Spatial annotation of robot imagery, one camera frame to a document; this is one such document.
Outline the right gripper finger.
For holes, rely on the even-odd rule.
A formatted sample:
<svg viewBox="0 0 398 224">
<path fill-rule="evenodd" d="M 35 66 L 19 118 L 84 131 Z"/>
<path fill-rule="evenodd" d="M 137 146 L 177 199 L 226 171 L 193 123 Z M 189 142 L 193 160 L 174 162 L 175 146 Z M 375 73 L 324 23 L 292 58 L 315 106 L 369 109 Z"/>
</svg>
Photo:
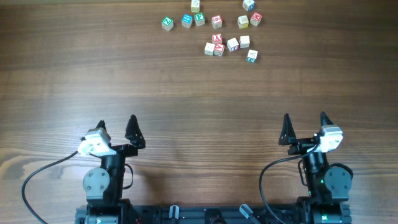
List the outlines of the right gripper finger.
<svg viewBox="0 0 398 224">
<path fill-rule="evenodd" d="M 327 114 L 324 111 L 322 111 L 320 113 L 320 125 L 321 126 L 331 126 L 332 124 L 333 124 L 333 122 L 329 119 Z"/>
<path fill-rule="evenodd" d="M 282 130 L 279 138 L 279 145 L 292 145 L 296 143 L 296 135 L 288 113 L 284 115 Z"/>
</svg>

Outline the yellow sided wooden block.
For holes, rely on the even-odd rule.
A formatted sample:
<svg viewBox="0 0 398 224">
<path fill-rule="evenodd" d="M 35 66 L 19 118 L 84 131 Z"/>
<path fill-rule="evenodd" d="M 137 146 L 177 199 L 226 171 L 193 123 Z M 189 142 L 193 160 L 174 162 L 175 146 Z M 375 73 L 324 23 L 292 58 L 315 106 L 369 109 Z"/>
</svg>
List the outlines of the yellow sided wooden block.
<svg viewBox="0 0 398 224">
<path fill-rule="evenodd" d="M 248 27 L 248 25 L 249 25 L 249 19 L 248 19 L 247 15 L 238 17 L 238 27 L 240 29 L 245 29 Z"/>
</svg>

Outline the red Y letter block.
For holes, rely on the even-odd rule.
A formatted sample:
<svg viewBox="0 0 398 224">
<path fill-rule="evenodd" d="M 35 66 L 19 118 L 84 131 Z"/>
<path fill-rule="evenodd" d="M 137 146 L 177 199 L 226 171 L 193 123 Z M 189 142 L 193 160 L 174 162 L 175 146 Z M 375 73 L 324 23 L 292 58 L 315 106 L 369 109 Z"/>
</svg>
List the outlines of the red Y letter block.
<svg viewBox="0 0 398 224">
<path fill-rule="evenodd" d="M 211 41 L 213 44 L 222 44 L 223 43 L 223 38 L 221 34 L 213 34 L 211 36 Z"/>
</svg>

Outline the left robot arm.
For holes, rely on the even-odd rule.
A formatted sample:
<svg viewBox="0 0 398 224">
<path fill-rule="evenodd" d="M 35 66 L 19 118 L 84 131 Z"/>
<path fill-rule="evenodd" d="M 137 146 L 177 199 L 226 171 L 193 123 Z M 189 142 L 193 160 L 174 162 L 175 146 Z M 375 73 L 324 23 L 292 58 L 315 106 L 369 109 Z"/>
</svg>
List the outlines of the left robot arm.
<svg viewBox="0 0 398 224">
<path fill-rule="evenodd" d="M 126 158 L 138 155 L 138 150 L 146 147 L 146 141 L 139 129 L 137 118 L 131 115 L 126 126 L 125 138 L 128 144 L 114 146 L 101 120 L 94 129 L 89 130 L 81 139 L 78 152 L 101 159 L 98 168 L 89 170 L 83 178 L 86 192 L 85 208 L 76 210 L 75 223 L 141 223 L 141 218 L 129 199 L 123 199 Z"/>
</svg>

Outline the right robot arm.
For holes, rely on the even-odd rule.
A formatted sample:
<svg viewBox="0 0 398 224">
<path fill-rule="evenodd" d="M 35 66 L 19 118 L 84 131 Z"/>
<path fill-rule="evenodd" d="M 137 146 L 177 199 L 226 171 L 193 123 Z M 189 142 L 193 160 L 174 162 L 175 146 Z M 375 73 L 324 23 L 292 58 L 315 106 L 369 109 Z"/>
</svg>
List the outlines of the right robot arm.
<svg viewBox="0 0 398 224">
<path fill-rule="evenodd" d="M 349 224 L 351 210 L 346 202 L 352 186 L 353 171 L 340 163 L 329 164 L 326 154 L 338 148 L 343 131 L 326 113 L 320 114 L 320 130 L 310 138 L 299 139 L 288 114 L 284 115 L 279 144 L 288 145 L 288 155 L 300 156 L 298 163 L 307 197 L 297 199 L 297 222 L 310 224 Z"/>
</svg>

